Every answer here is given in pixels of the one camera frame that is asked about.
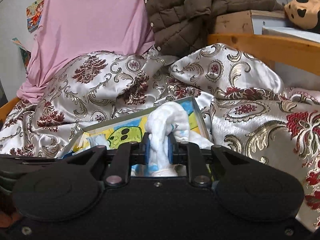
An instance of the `bolt head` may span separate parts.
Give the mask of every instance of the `bolt head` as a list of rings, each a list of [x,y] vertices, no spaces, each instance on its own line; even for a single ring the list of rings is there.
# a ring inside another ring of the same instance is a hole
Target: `bolt head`
[[[161,182],[156,182],[154,185],[155,185],[156,187],[161,187],[161,186],[162,186],[162,183],[161,183]]]
[[[291,229],[291,228],[287,228],[287,229],[284,231],[284,233],[285,233],[286,236],[293,236],[294,230]]]
[[[207,176],[204,176],[204,175],[200,175],[200,176],[195,177],[194,182],[197,184],[203,185],[205,183],[210,182],[210,178],[208,178]]]
[[[119,184],[122,181],[122,178],[117,175],[112,175],[106,178],[106,182],[114,185],[114,184]]]
[[[28,236],[28,235],[31,235],[32,230],[31,230],[30,227],[22,227],[21,232],[22,232],[25,236]]]

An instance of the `pink sheet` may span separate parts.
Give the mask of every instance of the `pink sheet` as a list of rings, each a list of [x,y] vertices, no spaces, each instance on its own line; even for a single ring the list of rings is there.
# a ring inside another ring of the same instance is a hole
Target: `pink sheet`
[[[144,0],[45,0],[27,80],[17,91],[31,103],[70,60],[96,50],[142,54],[154,43]]]

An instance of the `quilted jacket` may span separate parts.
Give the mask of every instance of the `quilted jacket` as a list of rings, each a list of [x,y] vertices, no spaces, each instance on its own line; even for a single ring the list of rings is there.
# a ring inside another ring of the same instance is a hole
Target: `quilted jacket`
[[[281,10],[276,0],[144,0],[156,48],[183,57],[207,44],[209,22],[218,15]]]

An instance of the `orange plush with black spots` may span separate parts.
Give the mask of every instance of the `orange plush with black spots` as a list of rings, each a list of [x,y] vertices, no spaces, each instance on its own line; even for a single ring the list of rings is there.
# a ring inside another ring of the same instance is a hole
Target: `orange plush with black spots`
[[[295,25],[320,33],[320,0],[292,0],[284,10]]]

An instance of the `wooden bed frame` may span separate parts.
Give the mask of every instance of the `wooden bed frame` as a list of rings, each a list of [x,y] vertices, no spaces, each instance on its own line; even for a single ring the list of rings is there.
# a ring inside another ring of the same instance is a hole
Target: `wooden bed frame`
[[[316,42],[270,35],[210,34],[208,45],[215,43],[247,52],[271,68],[274,62],[280,62],[320,75],[320,44]],[[0,108],[3,123],[19,100],[16,97]]]

